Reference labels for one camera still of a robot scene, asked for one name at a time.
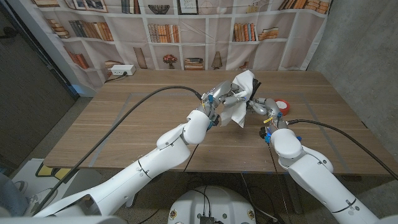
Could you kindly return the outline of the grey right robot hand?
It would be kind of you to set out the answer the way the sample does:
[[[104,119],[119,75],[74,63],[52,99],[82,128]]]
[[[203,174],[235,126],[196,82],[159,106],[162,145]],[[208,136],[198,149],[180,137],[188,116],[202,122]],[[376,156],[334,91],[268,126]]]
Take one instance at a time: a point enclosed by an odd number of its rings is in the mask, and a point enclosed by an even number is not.
[[[272,98],[254,98],[249,100],[247,109],[263,116],[265,127],[270,128],[272,133],[278,129],[288,128],[287,123],[283,120],[282,112]]]

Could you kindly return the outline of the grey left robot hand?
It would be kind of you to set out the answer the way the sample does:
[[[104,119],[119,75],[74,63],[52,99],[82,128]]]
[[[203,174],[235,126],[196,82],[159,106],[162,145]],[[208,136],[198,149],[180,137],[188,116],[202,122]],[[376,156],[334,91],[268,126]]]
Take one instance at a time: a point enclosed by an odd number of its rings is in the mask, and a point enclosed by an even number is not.
[[[253,87],[224,81],[201,96],[197,110],[210,119],[212,126],[226,126],[230,121],[244,127],[246,102],[252,94]]]

